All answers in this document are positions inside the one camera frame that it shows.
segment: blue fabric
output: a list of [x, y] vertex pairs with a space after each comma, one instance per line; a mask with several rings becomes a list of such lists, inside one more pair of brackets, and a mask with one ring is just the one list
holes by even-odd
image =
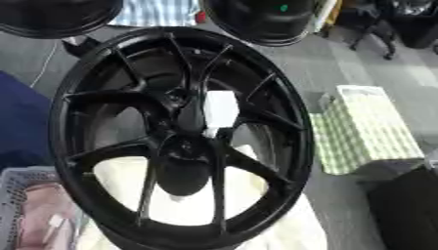
[[120, 14], [109, 24], [126, 26], [196, 25], [198, 0], [125, 0]]
[[0, 71], [0, 170], [50, 163], [50, 101]]

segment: navy cloth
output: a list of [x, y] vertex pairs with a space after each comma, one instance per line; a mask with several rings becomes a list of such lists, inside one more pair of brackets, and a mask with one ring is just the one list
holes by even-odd
[[50, 164], [49, 99], [0, 71], [0, 171]]

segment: checkered cloth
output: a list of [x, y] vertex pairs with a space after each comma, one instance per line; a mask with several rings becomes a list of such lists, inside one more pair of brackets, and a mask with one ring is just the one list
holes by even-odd
[[125, 0], [109, 24], [125, 26], [188, 26], [197, 24], [198, 0]]
[[424, 157], [383, 89], [338, 87], [339, 98], [324, 113], [311, 115], [326, 173], [344, 175], [376, 160]]

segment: cable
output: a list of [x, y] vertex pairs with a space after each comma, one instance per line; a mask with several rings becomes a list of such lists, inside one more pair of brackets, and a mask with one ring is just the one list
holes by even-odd
[[43, 66], [41, 68], [41, 71], [39, 72], [39, 74], [35, 77], [35, 79], [33, 80], [33, 82], [30, 84], [30, 88], [33, 89], [33, 87], [35, 86], [36, 83], [38, 83], [38, 81], [41, 79], [41, 77], [44, 75], [44, 73], [46, 72], [47, 66], [49, 65], [50, 60], [52, 59], [52, 57], [55, 55], [55, 52], [58, 49], [58, 40], [55, 40], [55, 44], [53, 45], [52, 51], [50, 52], [49, 56], [47, 57], [46, 61], [43, 63]]

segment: gray carpet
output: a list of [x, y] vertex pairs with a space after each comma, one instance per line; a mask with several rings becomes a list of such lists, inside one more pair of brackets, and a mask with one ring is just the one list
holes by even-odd
[[[202, 28], [216, 29], [207, 24]], [[124, 32], [103, 28], [92, 35], [105, 40]], [[398, 46], [392, 62], [382, 58], [383, 48], [368, 37], [358, 52], [345, 41], [351, 33], [336, 29], [329, 40], [310, 35], [286, 48], [260, 48], [289, 77], [314, 110], [321, 93], [336, 85], [382, 86], [405, 118], [425, 152], [438, 147], [438, 56], [430, 49], [416, 51]], [[31, 84], [53, 49], [54, 41], [19, 38], [0, 33], [0, 70]], [[36, 91], [52, 98], [61, 80], [77, 61], [61, 46], [35, 84]], [[328, 234], [329, 250], [384, 249], [376, 233], [364, 193], [350, 176], [329, 176], [316, 163], [306, 188], [312, 205]]]

